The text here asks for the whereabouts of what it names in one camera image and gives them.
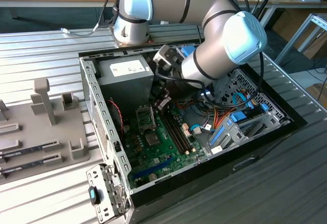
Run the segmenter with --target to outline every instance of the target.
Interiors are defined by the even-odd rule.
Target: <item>sticker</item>
[[[216,146],[215,148],[211,149],[211,152],[213,154],[216,154],[216,153],[218,153],[218,152],[220,152],[222,150],[223,150],[223,148],[221,148],[221,146]]]
[[[7,155],[4,155],[4,158],[10,158],[11,156],[16,156],[16,155],[21,155],[21,152],[15,152],[15,153],[12,153],[12,154],[7,154]]]
[[[21,167],[14,168],[14,169],[8,169],[8,170],[3,171],[3,173],[4,173],[4,174],[8,174],[8,173],[10,173],[10,172],[17,171],[17,170],[21,170],[21,169],[22,169]]]
[[[145,69],[139,60],[111,64],[110,69],[114,77],[145,72]]]
[[[204,129],[206,129],[206,130],[210,130],[210,129],[211,129],[211,125],[210,125],[210,124],[207,124],[207,125],[204,127]]]

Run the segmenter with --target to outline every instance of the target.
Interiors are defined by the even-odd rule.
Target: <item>red wire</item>
[[[116,109],[118,110],[118,113],[119,113],[119,117],[121,119],[121,130],[122,130],[122,133],[124,132],[124,124],[123,124],[123,116],[122,116],[122,113],[121,113],[121,110],[119,109],[119,107],[116,105],[116,103],[114,103],[112,100],[108,100],[111,104],[113,104]]]

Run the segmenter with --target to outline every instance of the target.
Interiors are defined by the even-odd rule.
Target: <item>motherboard chip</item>
[[[149,146],[160,144],[160,140],[156,132],[147,133],[145,135],[145,139],[147,140]]]

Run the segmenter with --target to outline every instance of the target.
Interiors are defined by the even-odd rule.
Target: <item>aluminum workbench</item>
[[[193,26],[162,25],[152,30],[162,41],[167,37],[186,40],[198,34]],[[74,92],[81,100],[90,153],[86,162],[1,185],[0,223],[97,223],[85,172],[102,158],[83,101],[78,53],[113,47],[107,29],[87,38],[70,38],[60,31],[0,35],[0,99],[7,105],[30,102],[33,79],[38,77],[49,79],[51,98]],[[258,59],[250,65],[260,71]],[[146,223],[324,222],[327,111],[268,56],[265,80],[309,124],[255,164]]]

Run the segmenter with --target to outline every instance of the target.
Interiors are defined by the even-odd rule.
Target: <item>motherboard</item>
[[[131,189],[206,158],[200,143],[188,133],[178,108],[172,107],[164,114],[148,107],[141,111],[141,116],[136,111],[137,117],[129,120],[130,129],[123,139],[132,166],[128,177]],[[151,126],[144,130],[146,124]]]

